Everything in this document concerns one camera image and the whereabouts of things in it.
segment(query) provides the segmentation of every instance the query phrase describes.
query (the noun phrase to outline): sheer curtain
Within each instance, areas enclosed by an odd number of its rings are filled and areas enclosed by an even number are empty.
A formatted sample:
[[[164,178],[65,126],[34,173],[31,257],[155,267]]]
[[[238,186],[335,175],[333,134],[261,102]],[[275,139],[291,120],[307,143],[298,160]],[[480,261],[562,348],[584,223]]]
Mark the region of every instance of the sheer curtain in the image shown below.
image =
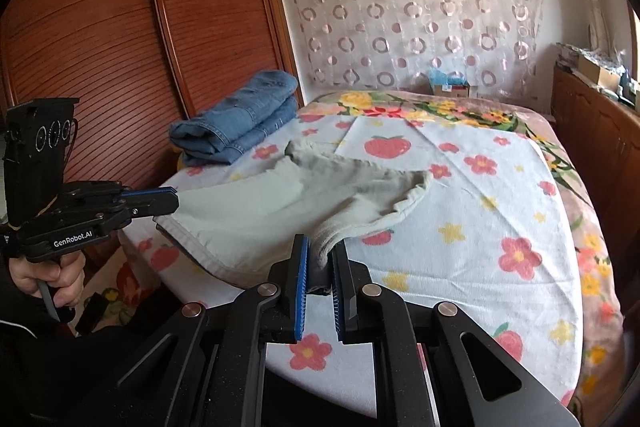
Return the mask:
[[[527,105],[543,0],[285,0],[303,83],[416,89],[430,68]]]

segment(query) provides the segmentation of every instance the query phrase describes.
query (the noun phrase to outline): bed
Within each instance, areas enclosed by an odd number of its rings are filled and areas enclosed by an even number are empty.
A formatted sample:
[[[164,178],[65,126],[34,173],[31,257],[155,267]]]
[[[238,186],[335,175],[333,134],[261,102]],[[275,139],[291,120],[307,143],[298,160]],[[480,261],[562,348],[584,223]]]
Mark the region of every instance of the bed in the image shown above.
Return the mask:
[[[242,3],[242,10],[233,10],[234,3]],[[212,25],[211,14],[217,14],[225,24]],[[61,20],[64,35],[52,30],[60,28]],[[236,37],[245,28],[252,32],[238,41]],[[66,172],[68,180],[118,179],[136,188],[166,181],[179,191],[248,176],[273,165],[282,153],[276,144],[265,142],[246,155],[245,172],[239,163],[232,168],[187,168],[172,175],[175,162],[166,140],[169,122],[209,107],[246,82],[254,71],[278,67],[295,74],[279,0],[12,0],[0,21],[0,49],[3,108],[34,97],[81,97],[77,112],[81,131]],[[31,60],[34,50],[37,61]],[[234,60],[238,56],[252,60]],[[233,67],[216,71],[216,82],[212,83],[210,64],[215,62],[232,63]],[[577,312],[581,308],[582,318],[573,323],[558,319],[545,332],[547,353],[558,357],[560,350],[567,348],[568,361],[561,369],[565,368],[569,377],[554,378],[553,371],[537,376],[550,378],[546,384],[563,403],[575,387],[585,417],[595,418],[592,422],[596,423],[615,399],[623,374],[622,316],[600,226],[584,185],[540,115],[488,101],[444,102],[401,92],[341,92],[302,108],[287,133],[306,133],[311,140],[331,129],[335,147],[339,147],[358,119],[402,120],[416,131],[432,124],[443,131],[457,125],[494,128],[505,140],[509,138],[504,134],[520,133],[538,144],[554,181],[552,187],[558,190],[566,210],[575,252],[575,261],[571,261],[580,272],[582,296],[566,309]],[[492,202],[486,203],[491,208]],[[386,234],[368,239],[369,243],[386,240]],[[108,268],[113,270],[103,271],[89,286],[111,300],[103,324],[125,321],[159,279],[184,301],[199,300],[208,306],[229,301],[238,293],[180,254],[148,219],[123,230],[120,241],[127,261],[120,255],[112,257]],[[366,246],[386,248],[385,244]],[[402,293],[401,278],[389,282]],[[318,324],[328,338],[331,320],[322,323],[326,314],[318,313],[316,318],[313,314],[308,317],[309,327]],[[529,364],[526,350],[531,344],[527,335],[518,331],[514,315],[481,325],[503,344],[510,343],[512,354],[517,355],[522,344],[522,362]],[[583,343],[578,338],[580,330]],[[357,388],[355,394],[345,391],[350,385],[344,378],[361,367],[370,371],[369,354],[360,351],[343,356],[342,348],[318,331],[310,331],[301,346],[270,349],[268,365],[302,387],[371,414],[372,378],[367,379],[368,387]],[[312,356],[307,360],[308,350]],[[293,359],[298,360],[294,365],[305,367],[292,368]],[[332,367],[340,371],[332,373]]]
[[[580,177],[552,128],[539,114],[479,99],[452,100],[405,92],[339,92],[321,97],[300,109],[296,120],[268,137],[234,166],[185,168],[169,178],[166,184],[180,192],[258,174],[273,166],[282,156],[286,143],[296,137],[333,143],[336,148],[346,147],[348,142],[363,140],[355,135],[348,136],[350,132],[353,134],[355,122],[360,128],[371,128],[367,131],[369,134],[375,134],[383,126],[405,126],[411,130],[407,133],[437,129],[441,136],[446,137],[456,128],[468,126],[491,129],[496,135],[494,142],[497,147],[513,140],[531,140],[537,144],[548,168],[549,180],[554,181],[549,184],[541,182],[540,190],[545,195],[559,197],[568,219],[570,251],[576,256],[567,260],[567,267],[560,269],[561,275],[556,276],[554,284],[558,286],[556,283],[564,276],[567,280],[560,282],[571,283],[568,274],[571,274],[571,266],[577,266],[574,281],[578,289],[577,302],[575,294],[572,297],[570,291],[564,292],[562,298],[550,298],[548,301],[559,314],[543,317],[536,324],[532,323],[526,310],[534,307],[533,303],[525,306],[516,296],[513,296],[513,303],[517,304],[509,304],[510,298],[506,301],[497,299],[500,304],[492,305],[493,314],[474,310],[472,303],[468,304],[471,306],[468,312],[562,403],[568,405],[575,394],[577,400],[574,399],[574,403],[580,404],[578,409],[585,418],[600,417],[606,412],[616,397],[623,374],[620,351],[622,316],[613,289],[612,269],[598,221]],[[440,149],[444,154],[450,154],[451,151],[447,151],[450,146],[453,144]],[[516,164],[514,169],[526,175],[525,165]],[[437,179],[438,172],[432,171],[432,174]],[[498,203],[487,198],[482,204],[488,210],[495,210],[492,206],[497,207]],[[542,213],[536,214],[533,214],[534,219],[542,223]],[[441,233],[443,237],[449,234],[455,238],[462,232],[452,229]],[[398,228],[372,237],[352,239],[359,245],[351,244],[350,255],[355,258],[373,255],[371,252],[380,255],[385,248],[387,252],[393,252],[393,234],[401,237],[402,230]],[[199,301],[207,307],[231,301],[240,292],[238,288],[213,278],[180,253],[156,230],[150,219],[136,220],[122,230],[120,242],[127,261],[119,270],[120,282],[107,284],[110,289],[104,291],[110,291],[115,301],[128,303],[129,310],[158,284],[158,276],[181,301]],[[409,288],[411,278],[406,279],[400,271],[389,276],[389,273],[377,273],[374,269],[372,276],[374,280],[394,288],[407,300],[415,300]],[[540,288],[536,291],[537,295],[544,295]],[[457,297],[459,301],[465,299],[464,295]],[[447,298],[447,295],[434,295],[433,298]],[[374,415],[370,349],[338,343],[330,301],[310,296],[303,341],[298,346],[269,346],[267,366],[276,374],[325,399]],[[123,306],[113,310],[122,312]],[[106,317],[106,322],[113,323],[122,318],[118,318],[115,312],[111,315]]]

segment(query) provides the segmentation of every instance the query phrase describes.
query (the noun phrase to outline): floral blanket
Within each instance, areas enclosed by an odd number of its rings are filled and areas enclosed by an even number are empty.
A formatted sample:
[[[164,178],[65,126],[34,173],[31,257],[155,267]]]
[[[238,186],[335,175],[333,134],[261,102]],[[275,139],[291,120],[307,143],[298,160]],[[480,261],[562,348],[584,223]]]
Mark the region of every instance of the floral blanket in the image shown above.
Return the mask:
[[[462,124],[522,134],[540,146],[569,218],[582,287],[582,367],[572,409],[584,425],[599,425],[620,393],[623,318],[593,205],[548,121],[531,110],[490,100],[446,99],[407,92],[337,92],[320,97],[299,114],[309,120],[316,115],[366,115],[404,118],[416,125],[428,121],[445,126]],[[559,324],[550,336],[562,343],[573,334],[571,325]],[[568,393],[563,402],[568,404],[571,395]]]
[[[453,128],[458,125],[491,128],[521,134],[540,146],[556,182],[555,185],[549,184],[541,188],[548,192],[554,191],[556,186],[559,188],[559,195],[571,228],[582,289],[584,338],[580,377],[575,392],[568,391],[562,397],[562,402],[569,405],[583,425],[599,425],[620,394],[620,380],[624,373],[621,349],[622,315],[614,293],[612,267],[596,214],[578,173],[545,118],[524,108],[489,100],[444,99],[405,92],[339,92],[312,102],[300,109],[298,115],[298,122],[295,124],[300,128],[298,133],[310,138],[314,133],[319,133],[317,128],[321,127],[319,120],[322,117],[326,115],[342,117],[344,122],[337,118],[337,124],[331,125],[335,137],[328,138],[328,140],[335,140],[336,146],[344,139],[351,125],[347,120],[353,120],[344,118],[346,116],[402,118],[417,129],[423,127],[425,122],[438,122],[444,128]],[[281,154],[276,145],[265,141],[251,153],[247,153],[246,158],[242,158],[240,162],[246,163],[244,168],[233,169],[234,166],[186,168],[174,175],[168,184],[179,191],[235,181],[255,174],[257,165],[260,169],[268,168],[281,157]],[[437,171],[437,167],[435,167],[436,172],[432,171],[434,178],[446,176],[446,173]],[[469,166],[471,169],[474,167],[489,169],[491,166],[484,164]],[[492,202],[488,200],[486,204],[490,206]],[[146,223],[145,219],[137,220],[120,234],[127,261],[124,261],[123,257],[118,257],[117,262],[115,257],[112,258],[110,260],[110,263],[113,261],[112,269],[101,270],[90,283],[90,293],[86,293],[89,296],[93,291],[100,291],[102,288],[103,292],[108,294],[108,298],[113,301],[110,307],[113,310],[108,312],[109,316],[106,317],[108,323],[113,324],[128,319],[137,302],[158,284],[156,274],[159,274],[183,301],[201,300],[208,306],[216,306],[233,300],[238,294],[237,289],[223,287],[220,284],[222,282],[191,263],[188,258],[179,253],[176,247],[169,245],[164,237],[158,234],[150,219],[149,223]],[[444,230],[442,233],[443,237],[447,234],[453,237],[457,231]],[[363,243],[364,245],[382,244],[388,240],[387,237],[383,237],[384,234],[380,237],[365,238]],[[502,268],[517,271],[520,266]],[[171,279],[175,279],[176,285],[180,285],[180,288],[174,287],[170,283]],[[385,283],[397,287],[399,291],[402,290],[401,280],[390,279]],[[199,299],[198,296],[202,295],[215,295],[216,298],[215,300]],[[316,297],[309,296],[308,305],[313,304]],[[313,315],[314,307],[309,306],[308,309]],[[324,314],[316,318],[308,317],[308,321],[325,319]],[[517,338],[513,335],[509,324],[499,325],[492,334],[511,347],[517,347]],[[574,341],[574,335],[574,325],[558,321],[556,328],[548,333],[548,342],[559,346],[568,344]],[[300,374],[300,385],[308,387],[304,380],[309,372],[315,378],[327,373],[323,369],[326,360],[331,358],[331,349],[331,344],[324,339],[313,333],[308,334],[298,346],[291,346],[290,349],[285,349],[286,352],[282,352],[283,363],[295,373]],[[276,355],[275,353],[271,355],[271,351],[270,348],[267,356],[268,363],[270,357],[273,358]],[[335,385],[335,380],[332,382],[328,385]],[[367,396],[370,394],[367,386],[363,385],[360,388],[355,392],[362,392]]]

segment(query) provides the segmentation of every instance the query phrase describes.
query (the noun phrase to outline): folded jeans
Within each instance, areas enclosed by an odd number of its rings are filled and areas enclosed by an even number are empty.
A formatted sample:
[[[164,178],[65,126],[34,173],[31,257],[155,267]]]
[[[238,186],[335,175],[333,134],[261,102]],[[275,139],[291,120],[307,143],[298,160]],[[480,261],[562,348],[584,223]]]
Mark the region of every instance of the folded jeans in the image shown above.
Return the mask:
[[[190,120],[169,127],[174,146],[187,151],[221,152],[273,114],[298,86],[279,70],[259,72],[234,94]]]
[[[289,120],[296,116],[298,101],[295,97],[289,97],[284,101],[273,115],[263,120],[248,133],[243,134],[237,140],[234,140],[228,147],[222,151],[200,152],[193,150],[185,150],[182,153],[182,162],[188,166],[204,165],[206,163],[227,163],[231,164],[238,160],[244,153],[252,147],[257,146],[271,133],[279,130]]]

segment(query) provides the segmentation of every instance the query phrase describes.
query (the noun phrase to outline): wooden wardrobe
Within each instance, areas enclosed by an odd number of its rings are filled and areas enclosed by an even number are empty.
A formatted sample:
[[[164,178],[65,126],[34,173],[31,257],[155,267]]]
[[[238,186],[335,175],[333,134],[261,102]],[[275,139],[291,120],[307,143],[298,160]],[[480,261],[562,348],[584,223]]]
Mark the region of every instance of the wooden wardrobe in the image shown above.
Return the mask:
[[[264,69],[296,74],[282,0],[12,0],[1,103],[79,97],[67,181],[135,188],[175,171],[168,125]]]

